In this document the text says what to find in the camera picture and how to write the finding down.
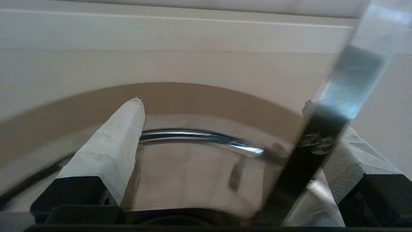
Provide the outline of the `tissue-wrapped left gripper right finger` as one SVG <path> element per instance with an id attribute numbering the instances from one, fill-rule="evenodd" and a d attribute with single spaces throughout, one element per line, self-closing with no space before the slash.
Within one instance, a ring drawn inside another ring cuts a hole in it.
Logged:
<path id="1" fill-rule="evenodd" d="M 348 127 L 284 226 L 411 226 L 411 180 Z"/>

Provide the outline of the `tissue-wrapped left gripper left finger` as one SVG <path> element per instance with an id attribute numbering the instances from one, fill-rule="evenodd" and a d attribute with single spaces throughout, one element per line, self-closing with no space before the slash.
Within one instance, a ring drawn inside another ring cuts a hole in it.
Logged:
<path id="1" fill-rule="evenodd" d="M 135 167 L 145 121 L 140 97 L 119 107 L 32 203 L 31 214 L 36 224 L 45 223 L 59 206 L 119 206 Z"/>

